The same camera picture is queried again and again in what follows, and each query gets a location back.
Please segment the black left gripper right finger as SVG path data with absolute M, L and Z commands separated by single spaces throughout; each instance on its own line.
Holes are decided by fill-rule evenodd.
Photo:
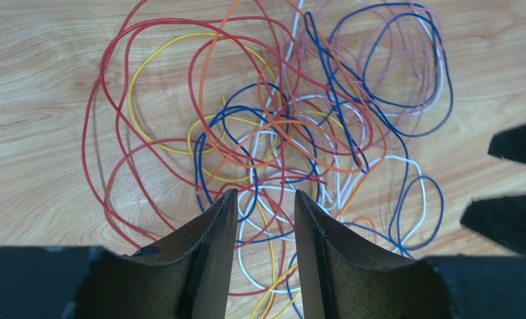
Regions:
M 296 191 L 294 215 L 305 318 L 451 318 L 428 263 L 370 242 L 304 191 Z

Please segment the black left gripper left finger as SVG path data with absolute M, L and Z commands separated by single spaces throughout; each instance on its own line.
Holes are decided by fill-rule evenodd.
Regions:
M 133 255 L 103 252 L 76 295 L 75 318 L 224 318 L 238 192 Z

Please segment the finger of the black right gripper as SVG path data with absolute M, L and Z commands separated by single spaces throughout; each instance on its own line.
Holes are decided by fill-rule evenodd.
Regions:
M 526 124 L 495 134 L 487 153 L 496 158 L 526 164 Z
M 460 224 L 516 253 L 526 254 L 526 195 L 472 201 Z

